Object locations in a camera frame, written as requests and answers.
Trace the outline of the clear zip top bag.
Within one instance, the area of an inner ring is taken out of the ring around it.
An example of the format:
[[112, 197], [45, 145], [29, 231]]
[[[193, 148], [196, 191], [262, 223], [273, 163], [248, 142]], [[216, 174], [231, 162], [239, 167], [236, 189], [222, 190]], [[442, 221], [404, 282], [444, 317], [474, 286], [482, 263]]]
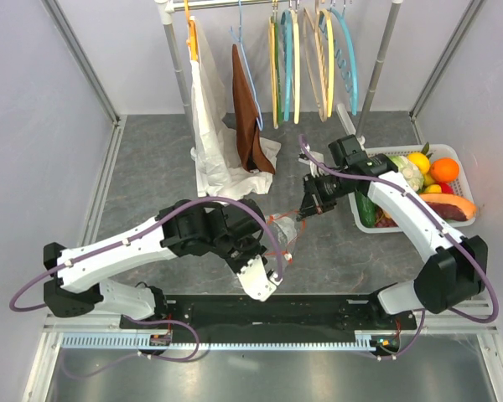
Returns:
[[293, 257], [299, 238], [306, 228], [306, 222], [299, 219], [297, 210], [286, 213], [269, 214], [266, 222], [272, 233], [277, 237], [280, 251], [283, 255], [283, 268], [293, 263]]

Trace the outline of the green cucumber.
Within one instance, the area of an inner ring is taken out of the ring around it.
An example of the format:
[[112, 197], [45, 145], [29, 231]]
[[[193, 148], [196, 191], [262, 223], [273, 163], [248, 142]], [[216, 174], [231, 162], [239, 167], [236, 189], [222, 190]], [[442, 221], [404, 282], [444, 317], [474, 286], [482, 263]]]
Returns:
[[366, 228], [374, 228], [376, 224], [376, 206], [363, 193], [355, 193], [355, 201], [360, 222]]

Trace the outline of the orange fruit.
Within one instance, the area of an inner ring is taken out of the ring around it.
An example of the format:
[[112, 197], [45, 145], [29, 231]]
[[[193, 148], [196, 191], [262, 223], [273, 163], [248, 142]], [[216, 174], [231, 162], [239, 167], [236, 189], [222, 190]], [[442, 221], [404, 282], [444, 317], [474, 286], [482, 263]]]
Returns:
[[429, 173], [436, 182], [451, 183], [458, 178], [460, 167], [454, 159], [443, 157], [432, 163]]

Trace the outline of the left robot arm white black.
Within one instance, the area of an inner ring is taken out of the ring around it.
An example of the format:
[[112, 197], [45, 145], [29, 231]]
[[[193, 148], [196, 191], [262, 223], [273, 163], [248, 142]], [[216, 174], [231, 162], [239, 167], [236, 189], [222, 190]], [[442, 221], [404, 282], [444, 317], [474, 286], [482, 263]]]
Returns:
[[141, 265], [193, 255], [219, 256], [236, 274], [245, 293], [264, 302], [276, 289], [265, 271], [261, 245], [265, 222], [251, 200], [241, 208], [207, 201], [173, 216], [176, 206], [122, 234], [92, 245], [66, 249], [44, 247], [44, 265], [59, 271], [44, 284], [44, 303], [57, 317], [93, 311], [139, 320], [149, 329], [166, 323], [168, 307], [156, 286], [125, 286], [112, 277]]

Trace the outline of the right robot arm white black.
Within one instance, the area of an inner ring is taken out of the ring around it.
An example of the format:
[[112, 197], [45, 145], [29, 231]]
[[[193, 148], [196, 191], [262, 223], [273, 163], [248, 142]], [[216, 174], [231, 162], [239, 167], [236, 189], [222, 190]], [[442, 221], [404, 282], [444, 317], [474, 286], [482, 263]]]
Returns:
[[374, 328], [389, 328], [397, 314], [407, 311], [439, 314], [450, 310], [467, 317], [468, 313], [456, 306], [483, 291], [488, 292], [492, 305], [485, 320], [495, 320], [499, 303], [486, 275], [488, 247], [479, 236], [468, 238], [440, 218], [388, 156], [368, 156], [355, 136], [329, 144], [334, 168], [313, 156], [304, 135], [298, 137], [298, 142], [309, 163], [323, 172], [320, 176], [309, 173], [303, 179], [300, 219], [324, 214], [335, 207], [338, 198], [361, 193], [392, 217], [423, 261], [415, 279], [373, 293], [374, 301], [366, 315]]

